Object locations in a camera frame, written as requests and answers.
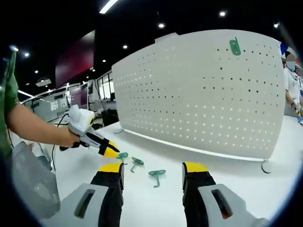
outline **face mask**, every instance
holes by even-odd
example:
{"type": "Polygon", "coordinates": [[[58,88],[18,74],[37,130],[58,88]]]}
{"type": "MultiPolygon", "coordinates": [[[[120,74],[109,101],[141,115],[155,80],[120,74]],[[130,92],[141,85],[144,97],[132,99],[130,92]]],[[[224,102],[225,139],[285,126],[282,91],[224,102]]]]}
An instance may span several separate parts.
{"type": "Polygon", "coordinates": [[[287,61],[287,62],[286,62],[286,65],[287,65],[287,67],[288,67],[292,72],[294,72],[294,70],[295,70],[295,61],[287,61]]]}

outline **green sleeve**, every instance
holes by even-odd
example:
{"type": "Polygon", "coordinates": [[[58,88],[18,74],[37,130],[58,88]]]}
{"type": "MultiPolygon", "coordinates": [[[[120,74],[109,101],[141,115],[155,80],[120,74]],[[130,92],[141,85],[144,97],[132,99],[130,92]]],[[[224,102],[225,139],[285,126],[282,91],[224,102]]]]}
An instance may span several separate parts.
{"type": "Polygon", "coordinates": [[[14,75],[15,64],[16,64],[16,52],[13,51],[6,74],[4,113],[10,112],[19,102],[18,84],[14,75]]]}

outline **white pegboard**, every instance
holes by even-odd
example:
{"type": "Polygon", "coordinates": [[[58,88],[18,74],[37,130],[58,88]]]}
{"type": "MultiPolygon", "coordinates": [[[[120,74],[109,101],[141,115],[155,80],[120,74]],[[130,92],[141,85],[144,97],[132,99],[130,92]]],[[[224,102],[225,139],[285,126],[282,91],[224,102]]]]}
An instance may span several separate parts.
{"type": "Polygon", "coordinates": [[[165,39],[112,67],[123,128],[200,150],[270,158],[285,89],[276,41],[238,30],[165,39]],[[241,54],[231,51],[237,41],[241,54]]]}

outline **white table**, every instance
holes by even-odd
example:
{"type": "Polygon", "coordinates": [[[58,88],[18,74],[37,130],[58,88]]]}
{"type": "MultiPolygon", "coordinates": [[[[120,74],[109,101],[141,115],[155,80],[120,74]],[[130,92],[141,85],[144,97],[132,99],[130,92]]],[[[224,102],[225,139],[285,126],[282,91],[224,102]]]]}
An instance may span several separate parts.
{"type": "MultiPolygon", "coordinates": [[[[271,219],[281,208],[298,176],[303,158],[303,127],[295,118],[284,117],[280,137],[270,159],[272,173],[265,174],[259,162],[228,159],[188,151],[126,131],[119,131],[115,123],[98,132],[115,142],[121,152],[144,161],[143,167],[130,172],[132,161],[125,166],[122,227],[185,227],[182,205],[182,162],[198,162],[208,167],[216,183],[223,183],[247,205],[257,218],[271,219]],[[160,177],[160,188],[153,188],[156,180],[148,176],[152,170],[166,169],[160,177]]],[[[64,199],[82,183],[90,183],[98,168],[117,159],[104,158],[94,148],[81,147],[56,154],[57,183],[60,199],[64,199]]]]}

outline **green peg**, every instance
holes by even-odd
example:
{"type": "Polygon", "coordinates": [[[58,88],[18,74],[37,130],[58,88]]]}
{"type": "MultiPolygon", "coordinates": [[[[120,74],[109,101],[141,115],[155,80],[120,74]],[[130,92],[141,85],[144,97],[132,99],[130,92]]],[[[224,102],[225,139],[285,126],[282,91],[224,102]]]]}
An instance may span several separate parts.
{"type": "Polygon", "coordinates": [[[135,157],[132,157],[133,161],[134,161],[134,166],[131,168],[131,172],[134,173],[134,167],[135,166],[142,166],[144,165],[144,162],[140,159],[137,159],[135,157]]]}
{"type": "Polygon", "coordinates": [[[124,153],[119,153],[119,155],[118,155],[118,159],[121,159],[121,161],[124,163],[124,160],[123,160],[123,158],[125,158],[125,157],[128,157],[128,153],[127,152],[124,152],[124,153]]]}
{"type": "Polygon", "coordinates": [[[156,176],[157,178],[157,185],[154,186],[154,188],[159,188],[160,187],[160,181],[159,181],[159,175],[165,174],[166,170],[162,169],[162,170],[155,170],[155,171],[150,171],[148,174],[151,176],[156,176]]]}

